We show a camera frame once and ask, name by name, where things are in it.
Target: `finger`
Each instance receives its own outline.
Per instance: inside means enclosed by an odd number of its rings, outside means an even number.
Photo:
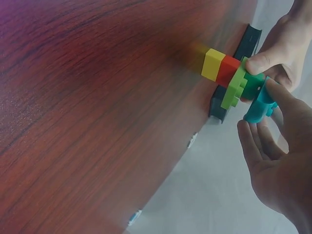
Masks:
[[[255,166],[263,161],[262,156],[254,142],[248,123],[241,120],[238,122],[237,128],[239,140],[243,148],[244,158],[250,173],[253,175]]]
[[[271,67],[267,71],[264,72],[267,77],[271,77],[277,83],[286,87],[287,90],[294,90],[297,86],[297,79],[294,79],[293,72],[291,69],[285,64],[279,64],[274,67]]]
[[[254,141],[255,145],[257,146],[262,159],[263,160],[270,160],[270,158],[267,155],[265,155],[265,153],[262,149],[262,144],[261,144],[261,140],[260,140],[260,137],[258,134],[257,125],[254,123],[249,123],[249,128],[250,128],[250,132],[253,136],[253,141]]]
[[[266,82],[266,88],[269,95],[274,101],[277,102],[284,115],[286,111],[293,108],[291,103],[295,101],[296,98],[291,95],[291,93],[288,92],[284,86],[276,83],[272,79],[268,79],[268,81]]]
[[[262,144],[262,149],[271,160],[279,160],[282,156],[285,155],[285,152],[283,152],[275,143],[268,128],[266,119],[257,124],[257,129]]]
[[[279,132],[284,136],[284,117],[281,109],[279,107],[273,110],[271,119],[277,125]]]
[[[288,53],[282,43],[277,43],[267,50],[260,52],[246,62],[246,69],[252,75],[258,75],[278,64],[285,63]]]

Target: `wood grain surface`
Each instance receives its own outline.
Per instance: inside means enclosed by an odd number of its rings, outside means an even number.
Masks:
[[[122,233],[207,119],[203,50],[233,54],[255,5],[1,0],[0,233]]]

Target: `hand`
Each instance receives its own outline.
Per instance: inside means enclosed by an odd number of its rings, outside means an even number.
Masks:
[[[293,91],[300,83],[304,59],[312,39],[310,24],[293,13],[283,16],[268,34],[259,54],[246,62],[249,73],[264,73]]]
[[[310,221],[312,231],[312,109],[272,80],[266,87],[284,117],[280,131],[289,153],[275,144],[265,121],[258,125],[244,120],[238,123],[253,190],[265,205],[284,214],[299,230]]]

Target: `yellow block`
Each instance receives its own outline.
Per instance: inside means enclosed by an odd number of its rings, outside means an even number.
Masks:
[[[221,62],[224,59],[224,57],[225,54],[217,50],[214,49],[208,50],[205,56],[201,75],[215,82],[220,69]]]

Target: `white floor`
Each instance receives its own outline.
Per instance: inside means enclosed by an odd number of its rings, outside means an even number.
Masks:
[[[291,0],[260,0],[253,25],[263,39]],[[307,57],[312,61],[312,50]],[[301,98],[312,104],[312,69],[306,66]],[[255,196],[239,144],[236,123],[248,105],[232,108],[224,124],[210,119],[165,182],[128,228],[131,234],[296,234],[282,215]],[[275,138],[279,134],[273,130]]]

